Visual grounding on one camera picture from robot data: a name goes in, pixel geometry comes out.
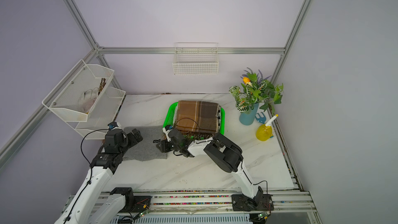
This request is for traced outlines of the grey scarf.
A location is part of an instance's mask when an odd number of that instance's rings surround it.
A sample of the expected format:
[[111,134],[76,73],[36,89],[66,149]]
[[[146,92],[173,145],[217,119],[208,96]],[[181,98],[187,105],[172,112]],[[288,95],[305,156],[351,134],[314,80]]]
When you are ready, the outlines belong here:
[[146,127],[126,127],[125,132],[131,132],[137,129],[143,140],[131,147],[123,156],[123,161],[136,160],[136,161],[150,161],[154,159],[166,159],[167,154],[162,153],[156,147],[153,141],[162,140],[164,138],[162,126],[146,126]]

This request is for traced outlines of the green plastic basket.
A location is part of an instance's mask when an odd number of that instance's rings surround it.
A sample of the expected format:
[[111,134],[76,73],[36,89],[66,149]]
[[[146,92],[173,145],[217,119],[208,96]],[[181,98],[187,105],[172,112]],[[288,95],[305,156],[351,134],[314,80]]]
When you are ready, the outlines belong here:
[[[174,123],[174,116],[177,112],[177,106],[178,106],[178,102],[173,103],[169,109],[168,112],[166,114],[164,123],[163,123],[163,127],[165,127],[166,125],[171,125]],[[220,107],[220,128],[219,128],[219,132],[221,134],[225,133],[225,110]]]

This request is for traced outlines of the brown plaid fringed scarf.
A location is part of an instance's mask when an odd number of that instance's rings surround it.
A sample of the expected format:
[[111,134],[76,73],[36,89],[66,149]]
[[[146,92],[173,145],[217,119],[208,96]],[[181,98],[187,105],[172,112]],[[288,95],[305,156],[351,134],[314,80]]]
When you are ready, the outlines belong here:
[[179,101],[174,128],[185,135],[207,139],[217,133],[218,106],[214,102]]

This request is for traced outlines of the smiley houndstooth scarf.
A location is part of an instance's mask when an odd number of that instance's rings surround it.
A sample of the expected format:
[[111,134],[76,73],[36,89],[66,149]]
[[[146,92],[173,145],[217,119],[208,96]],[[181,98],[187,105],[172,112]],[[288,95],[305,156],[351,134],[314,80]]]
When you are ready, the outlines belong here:
[[219,132],[221,129],[221,106],[220,105],[218,106],[216,117],[217,117],[217,132]]

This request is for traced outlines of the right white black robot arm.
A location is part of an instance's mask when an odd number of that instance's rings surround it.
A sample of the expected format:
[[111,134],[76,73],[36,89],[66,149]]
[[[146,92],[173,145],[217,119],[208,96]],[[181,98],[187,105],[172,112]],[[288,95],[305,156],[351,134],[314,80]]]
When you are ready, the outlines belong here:
[[195,140],[170,125],[163,128],[163,133],[166,139],[154,141],[160,152],[173,152],[186,158],[207,155],[221,170],[232,174],[241,189],[240,195],[232,196],[235,210],[254,211],[263,207],[264,191],[252,182],[244,164],[242,149],[234,142],[219,132],[208,139]]

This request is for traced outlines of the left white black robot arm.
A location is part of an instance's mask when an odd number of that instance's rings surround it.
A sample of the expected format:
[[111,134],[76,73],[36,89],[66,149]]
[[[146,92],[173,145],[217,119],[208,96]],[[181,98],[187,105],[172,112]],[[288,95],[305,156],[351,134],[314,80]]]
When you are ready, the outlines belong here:
[[112,123],[98,154],[89,162],[86,179],[55,223],[108,224],[119,212],[144,209],[147,205],[140,198],[134,197],[132,188],[116,187],[110,192],[110,199],[91,214],[104,187],[122,163],[125,153],[142,140],[139,130],[133,129],[126,133]]

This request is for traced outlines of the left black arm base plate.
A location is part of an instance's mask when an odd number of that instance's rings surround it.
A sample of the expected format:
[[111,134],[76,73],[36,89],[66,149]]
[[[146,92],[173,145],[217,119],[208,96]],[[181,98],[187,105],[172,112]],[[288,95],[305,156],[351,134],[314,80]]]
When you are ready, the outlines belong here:
[[123,196],[125,203],[119,213],[141,213],[149,208],[152,199],[152,196],[135,196],[132,188],[128,187],[116,187],[110,195]]

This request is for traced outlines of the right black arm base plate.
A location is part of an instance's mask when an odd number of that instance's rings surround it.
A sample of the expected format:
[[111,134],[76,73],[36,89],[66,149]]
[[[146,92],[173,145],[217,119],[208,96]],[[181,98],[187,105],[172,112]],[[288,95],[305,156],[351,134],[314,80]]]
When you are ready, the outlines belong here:
[[250,199],[244,195],[232,195],[232,207],[234,211],[273,211],[274,203],[269,194],[261,195],[259,201]]

